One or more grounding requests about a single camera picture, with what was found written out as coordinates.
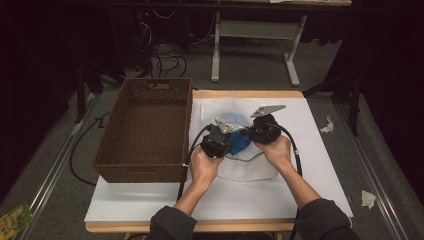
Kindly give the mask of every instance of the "desk leg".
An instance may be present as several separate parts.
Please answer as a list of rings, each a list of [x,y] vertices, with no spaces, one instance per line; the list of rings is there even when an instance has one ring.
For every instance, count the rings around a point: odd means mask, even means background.
[[[219,28],[220,28],[220,22],[221,22],[221,16],[220,13],[215,13],[215,49],[213,51],[213,59],[212,59],[212,82],[218,82],[219,81]]]
[[[289,72],[290,81],[293,87],[300,85],[299,78],[297,77],[296,69],[294,68],[293,58],[296,53],[297,46],[299,45],[300,37],[302,36],[303,28],[305,27],[306,15],[300,18],[299,27],[296,29],[296,33],[293,38],[292,48],[289,54],[284,54],[284,60],[286,62],[287,71]]]
[[[274,232],[273,239],[275,239],[275,240],[283,240],[283,233],[281,233],[281,232]]]

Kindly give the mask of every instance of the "table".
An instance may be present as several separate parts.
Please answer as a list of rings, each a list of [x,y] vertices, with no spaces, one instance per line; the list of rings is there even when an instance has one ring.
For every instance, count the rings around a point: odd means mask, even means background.
[[[201,128],[201,103],[225,96],[249,98],[267,105],[285,104],[285,109],[273,115],[296,141],[305,180],[322,197],[333,199],[348,217],[353,217],[308,103],[300,92],[195,90],[190,141]],[[178,186],[179,183],[107,183],[100,177],[85,218],[86,229],[148,232],[151,216],[164,205],[175,203]],[[293,228],[296,209],[281,177],[254,182],[217,178],[193,213],[198,220],[195,231],[287,231]]]
[[[328,1],[313,1],[313,0],[222,0],[222,2],[236,3],[277,3],[285,2],[299,5],[317,5],[324,4],[326,6],[350,6],[350,0],[328,0]],[[257,21],[234,21],[221,20],[220,12],[215,14],[215,46],[212,58],[212,82],[219,81],[219,66],[220,66],[220,50],[219,40],[223,36],[245,37],[245,38],[265,38],[265,39],[287,39],[291,40],[291,48],[287,53],[284,53],[284,62],[289,73],[292,86],[300,85],[296,69],[294,67],[293,58],[299,44],[305,27],[307,15],[302,15],[298,22],[295,23],[275,23],[275,22],[257,22]]]

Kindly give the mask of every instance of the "dark jacket sleeve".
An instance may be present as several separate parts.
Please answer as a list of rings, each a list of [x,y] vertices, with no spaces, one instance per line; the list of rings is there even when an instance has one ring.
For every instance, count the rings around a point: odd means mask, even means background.
[[[303,240],[358,240],[349,218],[334,201],[317,199],[306,204],[296,222]]]
[[[180,210],[165,206],[150,221],[147,240],[190,240],[197,221]]]

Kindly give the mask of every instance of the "black wall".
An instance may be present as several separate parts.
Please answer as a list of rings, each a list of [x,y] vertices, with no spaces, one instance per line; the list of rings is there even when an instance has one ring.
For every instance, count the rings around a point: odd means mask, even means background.
[[[75,69],[52,5],[0,3],[0,201],[68,109]]]
[[[424,203],[423,3],[375,0],[362,7],[380,7],[387,14],[355,18],[327,80],[346,72],[359,80],[387,145]]]
[[[424,203],[424,27],[418,2],[390,21],[378,58],[366,71],[363,94],[387,145]]]

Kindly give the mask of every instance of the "brown basket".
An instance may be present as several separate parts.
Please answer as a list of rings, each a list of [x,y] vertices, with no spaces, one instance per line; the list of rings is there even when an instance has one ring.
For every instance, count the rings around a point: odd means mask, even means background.
[[[126,79],[94,168],[107,182],[179,182],[187,156],[191,79]]]

